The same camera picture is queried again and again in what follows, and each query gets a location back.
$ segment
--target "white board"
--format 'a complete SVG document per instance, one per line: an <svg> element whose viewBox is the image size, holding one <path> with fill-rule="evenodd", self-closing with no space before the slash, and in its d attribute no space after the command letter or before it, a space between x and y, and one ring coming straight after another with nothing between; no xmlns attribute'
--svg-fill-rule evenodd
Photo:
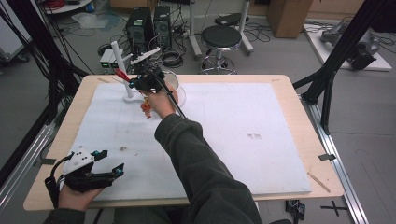
<svg viewBox="0 0 396 224"><path fill-rule="evenodd" d="M271 84L182 84L183 113L200 122L204 137L233 177L253 194L310 192L306 171ZM154 132L161 119L146 119L141 102L122 100L121 84L100 84L80 125L72 151L108 150L93 166L109 172L125 163L124 176L96 200L175 199L186 194Z"/></svg>
<svg viewBox="0 0 396 224"><path fill-rule="evenodd" d="M307 30L318 30L320 26L317 25L311 25L311 24L305 24L304 28ZM334 49L332 44L330 43L323 43L320 41L320 37L323 31L319 31L316 33L313 32L308 32L306 33L308 36L308 39L311 41L312 46L314 47L315 52L317 53L320 61L322 63L325 63L327 58L329 58L330 53ZM376 58L376 61L373 61L370 63L367 67L365 67L363 70L370 70L370 71L389 71L392 69L392 67L378 54L375 53L373 55L374 58ZM343 65L341 65L341 68L345 69L353 69L352 66L349 64L349 62L345 61Z"/></svg>

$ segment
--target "wooden table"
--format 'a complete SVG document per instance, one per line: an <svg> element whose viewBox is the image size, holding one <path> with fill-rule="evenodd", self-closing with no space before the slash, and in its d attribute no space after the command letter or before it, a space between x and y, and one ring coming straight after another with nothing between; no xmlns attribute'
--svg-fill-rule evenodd
<svg viewBox="0 0 396 224"><path fill-rule="evenodd" d="M285 120L289 125L294 144L298 149L300 158L308 178L312 191L308 194L268 195L254 196L255 201L279 200L279 199L302 199L339 197L344 193L343 187L329 161L321 161L318 156L325 154L324 148L306 115L305 110L292 87L290 80L281 75L236 75L236 76L203 76L203 75L179 75L180 83L271 83L276 93ZM116 82L113 76L89 76L85 77L78 89L76 97L71 104L62 126L57 133L47 158L63 158L69 152L77 136L78 128L82 122L88 106L91 103L96 86L99 83ZM29 191L23 207L26 210L50 210L52 203L44 185L44 179L50 175L52 165L43 165ZM60 176L61 168L58 168L55 176ZM92 202L91 207L118 207L118 206L144 206L163 204L185 204L187 199L166 200L139 200L139 201L116 201L116 202Z"/></svg>

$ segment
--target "floor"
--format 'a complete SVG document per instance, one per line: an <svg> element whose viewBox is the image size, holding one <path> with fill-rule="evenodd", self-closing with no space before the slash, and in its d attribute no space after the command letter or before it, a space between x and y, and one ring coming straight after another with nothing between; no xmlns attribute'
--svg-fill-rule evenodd
<svg viewBox="0 0 396 224"><path fill-rule="evenodd" d="M106 29L78 29L70 16L58 18L65 30L65 37L95 74L103 74L99 64L98 48L116 40L122 35L125 21L110 13L98 13L110 20ZM214 24L216 15L198 19L197 32L203 27ZM265 18L251 17L247 25L268 25ZM296 39L279 39L271 31L262 31L260 38L251 42L255 51L249 56L241 49L227 53L236 64L238 74L284 74L291 82L300 80L316 72L321 63L305 34ZM249 40L255 36L246 33ZM394 35L381 34L395 40ZM200 61L195 61L190 43L183 56L184 64L172 69L178 75L197 74ZM203 53L205 47L200 44ZM386 46L396 51L395 46ZM381 49L380 55L396 67L396 56ZM86 69L85 65L72 53L74 63ZM13 149L22 140L33 122L47 104L46 79L42 77L35 62L21 63L17 60L0 68L0 165L4 165ZM370 223L396 223L396 70L389 72L351 71L340 69L336 75L332 108L330 114L330 132L351 183L356 190L364 213ZM296 90L305 92L307 87ZM32 167L28 175L16 189L15 194L0 214L0 223L40 223L48 211L27 212L22 208L37 167ZM353 223L344 198L302 200L306 205L305 220L301 223ZM333 206L335 209L322 209L321 206ZM278 219L291 220L285 212L284 201L259 202L263 223ZM89 210L86 223L92 223L97 210ZM99 223L112 223L113 209L105 209Z"/></svg>

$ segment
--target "computer tower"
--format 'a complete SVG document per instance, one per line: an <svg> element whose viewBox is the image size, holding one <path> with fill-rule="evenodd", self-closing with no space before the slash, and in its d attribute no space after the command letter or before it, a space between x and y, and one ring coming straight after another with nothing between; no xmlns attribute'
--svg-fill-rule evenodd
<svg viewBox="0 0 396 224"><path fill-rule="evenodd" d="M170 20L170 7L155 7L154 11L154 29L157 37L157 43L162 49L172 48L172 33Z"/></svg>
<svg viewBox="0 0 396 224"><path fill-rule="evenodd" d="M138 46L142 52L152 49L149 44L154 43L154 40L152 40L154 38L154 29L151 12L148 7L134 7L125 29L129 42Z"/></svg>

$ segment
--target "hand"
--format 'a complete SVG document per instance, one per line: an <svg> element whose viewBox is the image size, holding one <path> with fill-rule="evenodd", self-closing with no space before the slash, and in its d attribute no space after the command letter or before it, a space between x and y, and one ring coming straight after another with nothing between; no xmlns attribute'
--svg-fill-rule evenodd
<svg viewBox="0 0 396 224"><path fill-rule="evenodd" d="M166 82L165 84L168 87L169 91L172 92L175 100L178 102L176 90L169 83ZM169 96L166 94L165 90L161 90L157 93L154 93L152 91L141 92L147 95L151 108L160 116L161 119L164 119L170 114L176 113L175 107L169 99Z"/></svg>
<svg viewBox="0 0 396 224"><path fill-rule="evenodd" d="M103 189L93 189L81 193L70 189L64 184L59 194L58 208L69 208L85 212L90 202L102 192L102 190Z"/></svg>

